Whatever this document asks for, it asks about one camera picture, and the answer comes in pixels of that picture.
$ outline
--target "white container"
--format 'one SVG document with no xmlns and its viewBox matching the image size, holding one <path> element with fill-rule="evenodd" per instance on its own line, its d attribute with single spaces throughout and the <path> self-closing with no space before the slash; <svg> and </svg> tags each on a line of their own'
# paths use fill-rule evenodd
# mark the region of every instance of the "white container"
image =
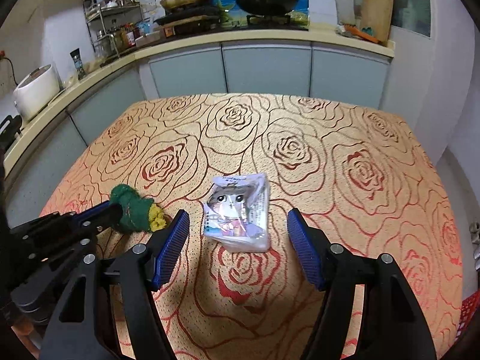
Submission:
<svg viewBox="0 0 480 360">
<path fill-rule="evenodd" d="M 337 21 L 339 24 L 355 25 L 355 12 L 353 0 L 335 0 L 337 7 Z"/>
<path fill-rule="evenodd" d="M 26 76 L 13 91 L 15 107 L 25 122 L 30 121 L 60 92 L 57 72 L 51 64 Z"/>
<path fill-rule="evenodd" d="M 412 0 L 408 0 L 406 8 L 402 10 L 402 27 L 406 30 L 417 30 L 417 13 L 413 7 Z"/>
</svg>

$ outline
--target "rose pattern tablecloth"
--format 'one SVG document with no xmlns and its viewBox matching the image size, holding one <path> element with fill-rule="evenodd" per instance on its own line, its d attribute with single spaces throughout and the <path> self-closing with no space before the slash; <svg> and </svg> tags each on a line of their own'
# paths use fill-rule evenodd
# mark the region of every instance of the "rose pattern tablecloth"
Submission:
<svg viewBox="0 0 480 360">
<path fill-rule="evenodd" d="M 202 201 L 216 175 L 266 172 L 267 253 L 226 252 L 201 235 Z M 132 105 L 64 176 L 42 214 L 83 211 L 127 183 L 166 213 L 190 213 L 190 237 L 168 285 L 154 294 L 179 359 L 298 359 L 322 294 L 305 281 L 286 231 L 307 222 L 354 253 L 392 254 L 429 324 L 437 354 L 460 316 L 462 262 L 447 194 L 409 126 L 385 112 L 327 100 L 210 94 Z M 121 253 L 147 235 L 108 230 L 98 253 Z M 116 304 L 119 339 L 133 356 Z M 344 355 L 362 310 L 358 288 Z"/>
</svg>

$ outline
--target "spice bottle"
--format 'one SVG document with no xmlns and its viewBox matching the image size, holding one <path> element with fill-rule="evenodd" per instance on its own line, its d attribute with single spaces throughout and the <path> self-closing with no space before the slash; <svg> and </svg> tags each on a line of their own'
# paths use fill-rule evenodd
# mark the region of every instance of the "spice bottle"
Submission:
<svg viewBox="0 0 480 360">
<path fill-rule="evenodd" d="M 73 63 L 75 64 L 75 68 L 77 69 L 78 80 L 84 79 L 87 74 L 85 70 L 83 70 L 83 63 L 82 59 L 80 58 L 80 49 L 75 49 L 70 53 L 71 58 L 73 59 Z"/>
<path fill-rule="evenodd" d="M 127 35 L 128 47 L 135 46 L 135 35 L 134 35 L 133 25 L 132 24 L 126 24 L 125 25 L 125 32 L 126 32 L 126 35 Z"/>
</svg>

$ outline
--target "cabinet door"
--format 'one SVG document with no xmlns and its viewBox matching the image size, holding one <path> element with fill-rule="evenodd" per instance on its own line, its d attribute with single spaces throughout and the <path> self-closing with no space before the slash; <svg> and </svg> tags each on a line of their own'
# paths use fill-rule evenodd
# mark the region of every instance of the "cabinet door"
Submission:
<svg viewBox="0 0 480 360">
<path fill-rule="evenodd" d="M 229 92 L 308 96 L 311 47 L 299 44 L 223 46 Z"/>
<path fill-rule="evenodd" d="M 173 52 L 150 60 L 160 97 L 225 93 L 220 46 Z"/>
<path fill-rule="evenodd" d="M 136 69 L 117 77 L 74 110 L 67 109 L 83 139 L 91 144 L 123 111 L 145 94 Z"/>
<path fill-rule="evenodd" d="M 311 69 L 311 97 L 378 108 L 388 59 L 314 47 Z"/>
<path fill-rule="evenodd" d="M 32 154 L 6 197 L 10 227 L 38 218 L 63 176 L 86 149 L 66 113 L 65 119 Z"/>
</svg>

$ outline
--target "rice cooker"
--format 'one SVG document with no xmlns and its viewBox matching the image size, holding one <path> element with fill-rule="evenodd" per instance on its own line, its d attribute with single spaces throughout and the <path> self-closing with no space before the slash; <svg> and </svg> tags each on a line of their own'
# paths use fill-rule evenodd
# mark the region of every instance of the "rice cooker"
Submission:
<svg viewBox="0 0 480 360">
<path fill-rule="evenodd" d="M 15 107 L 25 122 L 30 121 L 60 92 L 57 72 L 48 64 L 35 69 L 13 91 Z"/>
</svg>

